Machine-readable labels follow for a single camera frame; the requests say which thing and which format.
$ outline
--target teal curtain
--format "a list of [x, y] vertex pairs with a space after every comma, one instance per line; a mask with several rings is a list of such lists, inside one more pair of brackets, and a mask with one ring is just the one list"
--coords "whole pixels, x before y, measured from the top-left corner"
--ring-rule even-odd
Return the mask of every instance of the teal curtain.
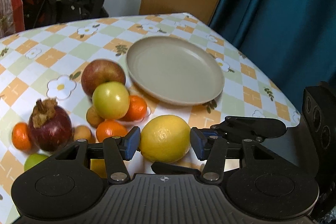
[[306, 86], [336, 84], [336, 0], [220, 0], [210, 27], [298, 110]]

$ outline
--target yellow-green apple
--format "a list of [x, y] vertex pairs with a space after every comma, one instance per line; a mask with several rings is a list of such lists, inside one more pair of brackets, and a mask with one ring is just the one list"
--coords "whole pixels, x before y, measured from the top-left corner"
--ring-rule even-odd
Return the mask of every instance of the yellow-green apple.
[[93, 60], [83, 70], [81, 78], [83, 90], [90, 97], [97, 86], [112, 81], [125, 85], [125, 72], [119, 64], [107, 59]]
[[129, 93], [120, 82], [104, 83], [94, 90], [92, 103], [100, 117], [117, 120], [128, 111]]

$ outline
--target blue gripper pad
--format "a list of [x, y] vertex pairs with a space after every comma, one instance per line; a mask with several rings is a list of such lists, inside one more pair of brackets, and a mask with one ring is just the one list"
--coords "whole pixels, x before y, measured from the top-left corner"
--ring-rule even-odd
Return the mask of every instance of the blue gripper pad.
[[123, 138], [125, 155], [123, 160], [131, 160], [140, 144], [140, 128], [133, 127]]
[[193, 127], [190, 130], [190, 143], [199, 160], [206, 160], [209, 156], [209, 151], [205, 150], [206, 143], [209, 136], [218, 136], [214, 130], [202, 130]]

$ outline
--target orange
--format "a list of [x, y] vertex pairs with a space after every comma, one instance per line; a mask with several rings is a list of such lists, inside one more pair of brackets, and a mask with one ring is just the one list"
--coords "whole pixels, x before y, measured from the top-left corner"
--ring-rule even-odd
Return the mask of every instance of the orange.
[[29, 137], [28, 124], [25, 122], [18, 122], [14, 125], [12, 131], [12, 143], [14, 147], [21, 151], [29, 151], [33, 144]]
[[121, 120], [127, 122], [141, 120], [145, 117], [146, 113], [147, 113], [146, 101], [137, 95], [130, 95], [128, 111], [126, 115], [123, 118], [121, 118]]
[[120, 123], [113, 120], [105, 120], [98, 125], [96, 130], [96, 137], [97, 140], [101, 143], [108, 137], [124, 137], [127, 133], [127, 129]]

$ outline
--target checkered tablecloth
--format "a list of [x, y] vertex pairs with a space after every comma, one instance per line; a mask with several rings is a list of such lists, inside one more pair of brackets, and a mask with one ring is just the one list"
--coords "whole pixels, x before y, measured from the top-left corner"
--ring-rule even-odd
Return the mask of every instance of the checkered tablecloth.
[[[222, 67], [225, 85], [215, 103], [177, 107], [143, 94], [127, 77], [127, 88], [142, 95], [151, 109], [152, 114], [136, 124], [141, 129], [163, 114], [180, 116], [198, 128], [209, 128], [227, 115], [277, 118], [288, 127], [298, 124], [299, 113], [273, 82], [234, 46], [187, 13], [78, 21], [14, 34], [0, 41], [0, 224], [18, 216], [10, 197], [11, 185], [23, 172], [27, 157], [11, 144], [13, 126], [27, 122], [36, 100], [47, 96], [58, 98], [73, 126], [88, 125], [85, 114], [91, 102], [81, 86], [85, 66], [107, 58], [126, 70], [127, 49], [153, 35], [181, 37], [213, 55]], [[58, 82], [63, 84], [61, 90]], [[237, 165], [231, 163], [226, 168]], [[137, 152], [127, 168], [131, 175], [150, 172], [150, 164]], [[190, 151], [179, 164], [199, 168], [202, 163]]]

